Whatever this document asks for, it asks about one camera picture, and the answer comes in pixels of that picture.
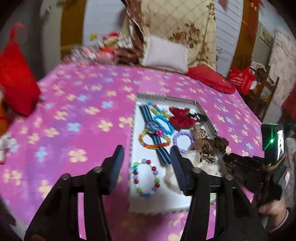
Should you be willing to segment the person's right hand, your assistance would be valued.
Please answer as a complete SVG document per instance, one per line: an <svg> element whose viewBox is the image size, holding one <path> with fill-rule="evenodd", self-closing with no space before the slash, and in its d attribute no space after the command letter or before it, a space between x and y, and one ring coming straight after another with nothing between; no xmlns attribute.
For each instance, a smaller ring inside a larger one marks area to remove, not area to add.
<svg viewBox="0 0 296 241"><path fill-rule="evenodd" d="M266 228L268 230L273 230L280 226L286 221L288 216L288 210L285 205L285 198L281 200L274 200L267 204L260 206L258 212L263 215L269 216L269 221Z"/></svg>

